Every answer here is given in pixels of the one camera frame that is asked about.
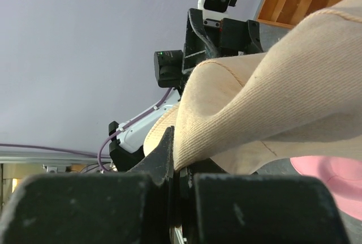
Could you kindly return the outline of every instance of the beige fabric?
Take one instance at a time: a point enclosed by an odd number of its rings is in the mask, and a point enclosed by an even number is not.
[[[177,111],[179,109],[179,103],[174,105],[169,111],[156,122],[155,125],[148,132],[145,141],[143,143],[143,152],[145,156],[149,155],[157,145],[160,143],[163,134],[169,126],[176,125]]]
[[[199,64],[175,110],[176,169],[208,157],[230,173],[305,155],[362,160],[362,0],[315,12],[266,54]]]

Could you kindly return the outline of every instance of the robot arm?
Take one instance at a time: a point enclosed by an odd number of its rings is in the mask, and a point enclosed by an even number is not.
[[[142,147],[143,142],[148,132],[151,130],[152,126],[172,106],[177,104],[179,100],[179,92],[173,89],[168,94],[166,100],[163,101],[160,106],[157,106],[157,104],[155,104],[137,115],[135,118],[119,124],[119,127],[117,128],[117,131],[121,131],[121,133],[117,135],[119,145],[129,153],[134,153],[138,151],[138,149]],[[138,118],[140,118],[138,121],[135,121],[135,123],[132,124],[130,127],[124,129],[124,126],[127,126],[127,124]]]
[[[197,9],[188,11],[184,49],[154,53],[158,86],[175,89],[130,121],[109,124],[110,136],[118,132],[109,145],[110,156],[118,171],[128,171],[144,158],[143,142],[148,132],[180,100],[188,76],[198,63],[214,57],[235,56],[239,52],[262,52],[258,23],[229,18],[227,9],[234,7],[236,1],[198,0]]]

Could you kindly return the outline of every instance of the black mount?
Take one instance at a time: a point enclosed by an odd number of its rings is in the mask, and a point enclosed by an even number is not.
[[[202,35],[212,41],[220,57],[262,53],[259,23],[254,20],[241,22],[235,19],[204,20],[202,10],[188,10],[186,39],[183,51],[155,52],[154,69],[158,86],[177,88],[183,92],[189,72],[208,59]]]
[[[119,123],[112,121],[108,125],[108,134],[111,136],[117,131]],[[119,141],[113,138],[109,144],[109,155],[112,159],[113,164],[119,172],[126,172],[137,165],[144,157],[143,146],[140,147],[136,152],[128,152],[119,145]]]

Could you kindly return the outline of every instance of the black cable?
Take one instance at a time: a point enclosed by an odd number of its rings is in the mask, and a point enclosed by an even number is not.
[[[191,25],[193,32],[198,36],[199,39],[201,39],[203,41],[203,43],[205,44],[206,51],[207,50],[209,51],[208,59],[218,58],[219,52],[217,51],[217,48],[215,47],[214,43],[210,40],[210,38],[208,36],[205,37],[202,34],[200,34],[200,32],[198,30],[196,30],[196,27],[193,23],[190,11],[188,12],[188,19],[190,21],[190,25]]]
[[[109,163],[109,162],[103,162],[102,164],[103,164],[103,165],[107,165],[107,164],[110,164],[110,163]],[[93,169],[95,169],[95,168],[99,168],[99,164],[98,164],[98,163],[89,164],[89,165],[85,166],[84,168],[82,168],[81,171],[79,171],[79,173],[87,173],[87,172],[89,172],[90,170],[93,170]]]
[[[1,179],[1,194],[0,194],[0,211],[2,211],[3,208],[3,202],[5,200],[5,196],[4,196],[4,164],[0,164],[0,179]]]

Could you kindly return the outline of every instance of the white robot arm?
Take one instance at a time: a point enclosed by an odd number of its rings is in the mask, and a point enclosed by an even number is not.
[[[120,134],[117,135],[120,147],[129,153],[136,152],[143,145],[143,142],[152,126],[158,121],[159,118],[162,117],[164,113],[166,113],[172,106],[177,104],[179,100],[179,92],[172,89],[159,106],[154,104],[133,119],[120,123],[119,127],[117,128],[117,131],[120,131]],[[133,124],[124,128],[132,121],[134,122]]]

